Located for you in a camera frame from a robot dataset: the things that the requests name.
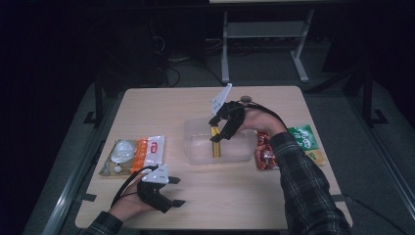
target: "left hand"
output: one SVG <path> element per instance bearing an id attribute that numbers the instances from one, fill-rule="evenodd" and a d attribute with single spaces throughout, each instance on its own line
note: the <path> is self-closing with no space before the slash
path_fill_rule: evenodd
<path id="1" fill-rule="evenodd" d="M 136 216 L 142 212 L 154 211 L 155 209 L 143 203 L 137 195 L 137 183 L 143 175 L 137 175 L 133 182 L 125 189 L 119 200 L 110 208 L 109 213 L 117 217 L 122 222 Z"/>

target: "wooden table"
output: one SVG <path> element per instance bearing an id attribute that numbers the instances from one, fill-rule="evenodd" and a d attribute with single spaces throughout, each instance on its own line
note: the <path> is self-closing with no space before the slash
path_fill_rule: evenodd
<path id="1" fill-rule="evenodd" d="M 167 213 L 150 211 L 124 223 L 141 229 L 286 229 L 284 195 L 280 172 L 258 171 L 254 157 L 249 162 L 190 165 L 184 153 L 184 121 L 211 117 L 210 99 L 222 87 L 130 89 L 122 100 L 87 193 L 94 202 L 83 201 L 76 225 L 85 228 L 100 211 L 107 211 L 115 193 L 127 176 L 105 177 L 98 174 L 116 139 L 165 136 L 163 161 L 170 176 L 181 179 L 166 185 L 161 193 L 169 199 L 186 200 L 179 209 Z M 326 158 L 321 166 L 332 195 L 341 190 L 324 152 L 314 122 L 295 86 L 233 87 L 227 101 L 249 95 L 253 101 L 275 111 L 287 126 L 309 124 Z M 351 224 L 344 202 L 337 203 Z"/>

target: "plastic food container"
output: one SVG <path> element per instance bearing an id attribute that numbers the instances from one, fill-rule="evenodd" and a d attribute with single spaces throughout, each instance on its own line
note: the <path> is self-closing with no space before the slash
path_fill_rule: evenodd
<path id="1" fill-rule="evenodd" d="M 247 162 L 254 158 L 257 139 L 253 130 L 237 132 L 230 140 L 222 139 L 220 157 L 214 158 L 209 120 L 210 117 L 204 117 L 184 122 L 184 150 L 191 165 Z M 219 123 L 219 130 L 225 123 L 225 120 Z"/>

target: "dark background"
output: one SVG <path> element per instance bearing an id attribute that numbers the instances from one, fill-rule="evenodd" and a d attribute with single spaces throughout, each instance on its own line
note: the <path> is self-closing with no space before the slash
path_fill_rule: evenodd
<path id="1" fill-rule="evenodd" d="M 170 55 L 187 50 L 201 61 L 205 38 L 221 37 L 220 12 L 166 12 L 148 24 L 155 16 L 151 11 L 85 10 L 102 7 L 100 1 L 0 3 L 1 233 L 23 232 L 77 106 L 96 77 L 110 96 L 128 87 L 155 87 L 163 82 L 158 67 L 165 58 L 152 53 L 152 33 L 171 42 Z M 235 16 L 255 20 L 249 12 Z M 376 80 L 413 126 L 414 16 L 409 1 L 321 8 L 309 34 L 333 40 L 327 71 L 345 70 L 368 51 Z"/>

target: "gray carpet floor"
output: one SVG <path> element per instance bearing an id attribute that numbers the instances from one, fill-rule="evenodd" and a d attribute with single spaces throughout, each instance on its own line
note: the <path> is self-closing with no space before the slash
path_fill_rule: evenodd
<path id="1" fill-rule="evenodd" d="M 295 85 L 301 89 L 311 88 L 333 75 L 321 71 L 328 46 L 328 43 L 305 45 L 301 58 L 310 78 L 307 84 L 301 83 L 298 79 L 289 55 L 292 48 L 286 45 L 246 56 L 231 56 L 230 82 L 235 86 Z M 180 72 L 178 87 L 220 86 L 217 81 L 220 75 L 220 56 L 217 54 L 208 56 L 203 66 L 190 60 L 172 67 Z M 173 70 L 168 70 L 166 74 L 170 82 L 178 78 Z M 318 94 L 304 94 L 304 98 L 343 193 L 356 200 L 346 201 L 353 219 L 352 234 L 403 234 L 362 204 L 385 216 L 407 234 L 413 234 L 414 218 L 393 183 L 379 146 L 373 141 L 373 133 L 384 144 L 409 187 L 414 191 L 415 131 L 396 109 L 387 90 L 377 83 L 374 84 L 373 108 L 381 110 L 390 123 L 368 127 L 359 113 L 361 94 L 355 98 L 344 96 L 341 92 L 344 84 L 345 81 L 342 80 Z M 105 141 L 121 100 L 122 92 L 118 99 L 104 99 L 105 119 L 99 127 L 94 128 L 92 124 L 83 123 L 88 112 L 95 110 L 94 86 L 91 85 L 85 93 L 24 234 L 42 233 L 79 159 L 85 154 L 91 154 L 87 149 L 96 150 L 101 141 Z M 89 173 L 79 182 L 78 197 L 73 198 L 59 234 L 81 233 L 81 230 L 75 227 L 74 219 L 94 167 L 92 164 Z M 130 229 L 122 229 L 119 232 L 139 233 Z"/>

